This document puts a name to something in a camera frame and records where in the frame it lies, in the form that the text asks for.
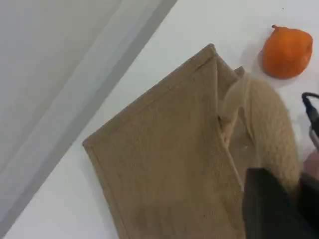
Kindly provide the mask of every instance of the white surface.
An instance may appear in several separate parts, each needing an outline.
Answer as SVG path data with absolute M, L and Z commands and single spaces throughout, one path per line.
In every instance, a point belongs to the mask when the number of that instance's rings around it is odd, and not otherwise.
M 231 67 L 243 65 L 247 71 L 262 74 L 256 59 L 272 24 L 304 29 L 314 37 L 313 57 L 305 72 L 296 80 L 271 80 L 290 110 L 304 157 L 313 146 L 300 94 L 319 92 L 318 6 L 316 0 L 179 0 L 6 239 L 116 238 L 82 140 L 209 42 Z

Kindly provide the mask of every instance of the burlap bag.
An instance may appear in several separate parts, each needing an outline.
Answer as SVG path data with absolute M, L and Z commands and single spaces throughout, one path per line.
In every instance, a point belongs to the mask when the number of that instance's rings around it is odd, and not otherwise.
M 208 45 L 84 142 L 120 239 L 241 239 L 242 182 L 255 157 L 217 111 L 244 74 Z

